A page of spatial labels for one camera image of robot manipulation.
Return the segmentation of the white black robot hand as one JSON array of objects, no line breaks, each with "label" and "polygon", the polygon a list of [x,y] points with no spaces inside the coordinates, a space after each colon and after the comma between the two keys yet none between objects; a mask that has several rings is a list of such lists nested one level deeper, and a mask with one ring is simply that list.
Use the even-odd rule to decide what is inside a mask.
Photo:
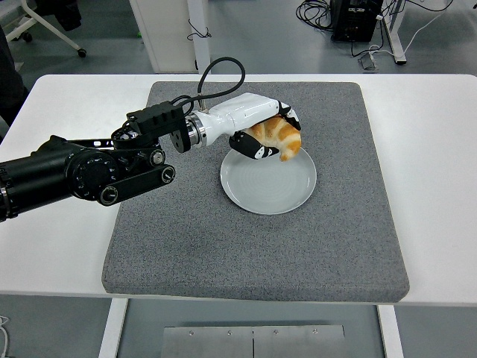
[{"label": "white black robot hand", "polygon": [[222,135],[230,137],[230,147],[254,160],[279,155],[285,162],[301,149],[301,127],[292,107],[282,102],[246,92],[197,112],[201,144],[213,144]]}]

